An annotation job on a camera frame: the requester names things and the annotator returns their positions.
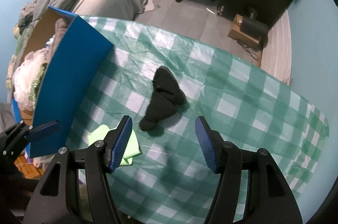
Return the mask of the lime green cloth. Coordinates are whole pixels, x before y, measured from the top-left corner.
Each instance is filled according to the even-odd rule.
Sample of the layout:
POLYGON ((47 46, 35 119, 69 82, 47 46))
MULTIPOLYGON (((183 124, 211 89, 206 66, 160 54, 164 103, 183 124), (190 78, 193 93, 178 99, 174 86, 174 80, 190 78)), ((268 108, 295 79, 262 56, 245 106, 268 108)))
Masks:
MULTIPOLYGON (((97 129, 87 135, 86 143, 90 146, 95 141, 103 140, 109 131, 110 128, 107 125, 100 125, 97 129)), ((132 130, 120 165, 130 166, 133 162, 133 158, 140 154, 139 142, 135 131, 132 130)))

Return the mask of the black sock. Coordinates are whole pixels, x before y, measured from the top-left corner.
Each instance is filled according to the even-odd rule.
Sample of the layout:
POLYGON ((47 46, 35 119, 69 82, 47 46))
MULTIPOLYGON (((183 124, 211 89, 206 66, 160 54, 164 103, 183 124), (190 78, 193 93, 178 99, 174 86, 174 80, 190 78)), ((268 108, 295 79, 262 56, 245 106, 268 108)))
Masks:
POLYGON ((178 108, 186 103, 186 96, 178 81, 165 66, 160 66, 152 80, 153 92, 146 113, 139 122, 141 131, 151 131, 157 124, 175 115, 178 108))

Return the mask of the green patterned cloth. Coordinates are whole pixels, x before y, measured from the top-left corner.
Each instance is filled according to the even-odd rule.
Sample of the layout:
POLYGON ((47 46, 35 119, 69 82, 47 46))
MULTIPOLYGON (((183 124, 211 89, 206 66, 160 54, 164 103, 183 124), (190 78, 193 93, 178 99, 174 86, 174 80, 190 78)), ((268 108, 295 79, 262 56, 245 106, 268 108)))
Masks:
POLYGON ((38 70, 37 76, 33 80, 32 84, 30 86, 30 93, 29 93, 29 96, 28 96, 28 100, 32 103, 33 108, 36 107, 38 92, 39 92, 40 85, 41 85, 41 82, 42 82, 42 78, 44 76, 46 68, 47 68, 47 63, 44 63, 40 66, 40 69, 38 70))

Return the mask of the white mesh bath pouf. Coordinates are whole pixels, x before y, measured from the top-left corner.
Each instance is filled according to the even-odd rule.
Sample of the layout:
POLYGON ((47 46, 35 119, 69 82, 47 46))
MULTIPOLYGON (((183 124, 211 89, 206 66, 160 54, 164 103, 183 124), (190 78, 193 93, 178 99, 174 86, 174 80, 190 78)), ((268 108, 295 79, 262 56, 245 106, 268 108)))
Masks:
POLYGON ((13 74, 13 97, 21 110, 34 110, 32 103, 28 100, 30 86, 36 78, 40 66, 44 63, 48 64, 48 54, 47 48, 29 52, 13 74))

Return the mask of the grey brown towel mitt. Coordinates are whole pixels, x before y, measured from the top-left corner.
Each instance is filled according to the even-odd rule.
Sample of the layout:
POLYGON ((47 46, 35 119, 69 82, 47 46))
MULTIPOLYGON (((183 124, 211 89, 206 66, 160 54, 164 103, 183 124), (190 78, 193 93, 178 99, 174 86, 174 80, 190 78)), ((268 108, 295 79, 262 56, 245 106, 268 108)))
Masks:
POLYGON ((49 61, 51 61, 53 55, 55 54, 56 49, 64 37, 70 22, 71 21, 67 18, 60 18, 55 22, 55 34, 52 37, 52 41, 49 43, 49 61))

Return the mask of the blue cardboard box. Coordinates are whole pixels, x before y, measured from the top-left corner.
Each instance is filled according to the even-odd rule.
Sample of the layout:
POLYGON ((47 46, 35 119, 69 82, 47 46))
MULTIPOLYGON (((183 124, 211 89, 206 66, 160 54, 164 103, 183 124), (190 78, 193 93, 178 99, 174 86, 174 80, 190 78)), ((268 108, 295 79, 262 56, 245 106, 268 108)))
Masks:
POLYGON ((55 22, 60 18, 70 23, 42 78, 32 120, 34 127, 59 121, 60 129, 39 141, 31 141, 26 148, 29 158, 54 154, 65 145, 86 88, 114 47, 80 16, 50 6, 24 45, 23 54, 44 48, 55 34, 55 22))

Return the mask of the small cardboard box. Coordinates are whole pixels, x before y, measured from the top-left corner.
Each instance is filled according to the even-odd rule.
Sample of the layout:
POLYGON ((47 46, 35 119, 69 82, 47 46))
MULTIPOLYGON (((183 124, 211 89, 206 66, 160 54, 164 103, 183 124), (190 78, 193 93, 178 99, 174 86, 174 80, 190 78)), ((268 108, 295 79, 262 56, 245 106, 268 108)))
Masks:
POLYGON ((243 16, 238 14, 235 16, 228 33, 228 37, 239 41, 250 48, 257 49, 259 47, 259 40, 241 31, 242 18, 243 16))

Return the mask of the black cylinder device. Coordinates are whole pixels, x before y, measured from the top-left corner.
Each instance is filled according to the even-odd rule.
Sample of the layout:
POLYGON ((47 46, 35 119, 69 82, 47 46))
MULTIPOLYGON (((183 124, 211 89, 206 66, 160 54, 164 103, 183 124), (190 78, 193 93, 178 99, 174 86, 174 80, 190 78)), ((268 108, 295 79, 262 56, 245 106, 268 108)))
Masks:
POLYGON ((243 16, 241 31, 259 41, 267 41, 269 32, 268 25, 257 20, 258 13, 255 9, 249 8, 249 16, 243 16))

